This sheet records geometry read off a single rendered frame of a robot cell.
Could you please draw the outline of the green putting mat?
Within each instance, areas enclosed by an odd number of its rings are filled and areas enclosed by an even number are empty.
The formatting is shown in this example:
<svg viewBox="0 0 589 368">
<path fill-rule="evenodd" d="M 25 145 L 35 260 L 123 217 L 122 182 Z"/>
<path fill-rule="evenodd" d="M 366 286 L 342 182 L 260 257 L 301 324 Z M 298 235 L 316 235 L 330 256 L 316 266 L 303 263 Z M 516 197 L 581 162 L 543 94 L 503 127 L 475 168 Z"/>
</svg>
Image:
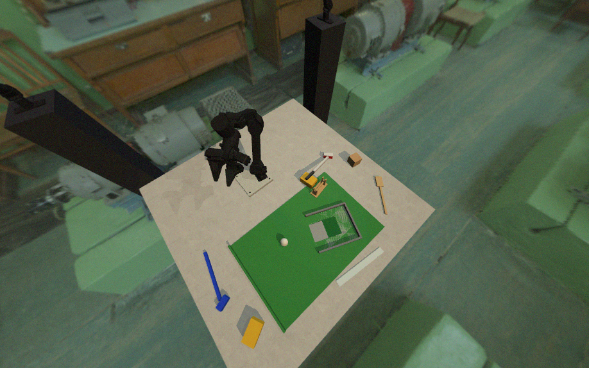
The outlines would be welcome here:
<svg viewBox="0 0 589 368">
<path fill-rule="evenodd" d="M 322 177 L 328 185 L 315 198 L 310 193 Z M 286 330 L 384 228 L 326 172 L 317 179 L 312 189 L 303 188 L 231 245 Z M 352 240 L 352 235 L 353 239 L 359 236 L 344 205 L 333 208 L 334 214 L 305 214 L 344 202 L 362 239 L 319 254 L 336 246 L 337 241 L 341 244 Z M 346 231 L 315 244 L 309 225 L 333 216 L 339 228 Z M 283 238 L 288 240 L 287 246 L 280 244 Z M 327 246 L 322 247 L 321 242 Z"/>
</svg>

